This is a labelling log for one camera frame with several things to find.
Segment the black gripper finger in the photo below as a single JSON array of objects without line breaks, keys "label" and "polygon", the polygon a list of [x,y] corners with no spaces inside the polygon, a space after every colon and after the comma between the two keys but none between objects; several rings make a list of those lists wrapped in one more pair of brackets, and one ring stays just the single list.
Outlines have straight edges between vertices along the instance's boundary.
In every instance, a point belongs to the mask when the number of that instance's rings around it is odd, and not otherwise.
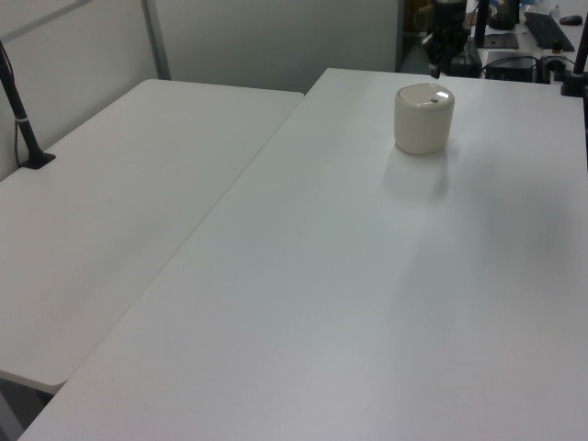
[{"label": "black gripper finger", "polygon": [[422,41],[421,46],[428,60],[430,75],[439,78],[441,74],[441,55],[442,46],[439,39],[439,33],[433,31],[429,33]]},{"label": "black gripper finger", "polygon": [[469,31],[465,28],[447,28],[444,31],[444,64],[451,64],[463,52],[468,39]]}]

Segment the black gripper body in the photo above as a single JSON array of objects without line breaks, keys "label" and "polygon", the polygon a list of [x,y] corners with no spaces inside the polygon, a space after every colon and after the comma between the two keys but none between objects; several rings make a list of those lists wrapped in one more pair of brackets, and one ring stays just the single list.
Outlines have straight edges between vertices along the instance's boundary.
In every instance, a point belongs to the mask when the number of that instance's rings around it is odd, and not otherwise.
[{"label": "black gripper body", "polygon": [[433,32],[462,29],[467,0],[435,0],[433,2]]}]

